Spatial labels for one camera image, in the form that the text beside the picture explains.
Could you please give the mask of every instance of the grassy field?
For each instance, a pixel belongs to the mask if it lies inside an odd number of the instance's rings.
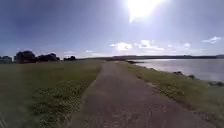
[[[0,65],[0,127],[63,127],[102,61]]]
[[[206,81],[128,63],[119,63],[119,66],[132,72],[139,79],[152,83],[161,94],[179,102],[217,128],[224,127],[223,87],[211,87]]]

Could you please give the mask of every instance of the treeline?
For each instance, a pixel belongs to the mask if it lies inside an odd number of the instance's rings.
[[[46,55],[36,56],[32,51],[20,51],[14,56],[15,63],[36,63],[36,62],[48,62],[48,61],[59,61],[60,58],[57,57],[55,53],[50,53]],[[69,58],[64,58],[64,61],[74,61],[76,60],[75,56]],[[0,56],[0,63],[13,63],[12,58],[9,56]]]

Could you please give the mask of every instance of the tree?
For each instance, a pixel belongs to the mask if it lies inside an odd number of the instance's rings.
[[[57,61],[59,58],[55,53],[47,54],[47,55],[40,55],[36,58],[36,61],[38,62],[44,62],[44,61]]]
[[[12,63],[12,58],[9,56],[0,56],[0,63]]]
[[[35,54],[32,51],[18,52],[15,56],[15,60],[19,63],[34,63]]]
[[[76,60],[75,56],[71,56],[69,58],[64,58],[64,61]]]

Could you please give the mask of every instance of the tall grass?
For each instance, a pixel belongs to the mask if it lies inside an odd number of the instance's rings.
[[[12,128],[63,127],[79,109],[81,96],[96,78],[101,63],[1,65],[0,90],[5,91],[0,91],[0,111],[6,123]]]

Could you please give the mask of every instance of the sunlight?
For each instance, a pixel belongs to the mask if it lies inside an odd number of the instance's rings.
[[[130,11],[130,22],[135,18],[151,14],[164,0],[127,0]]]

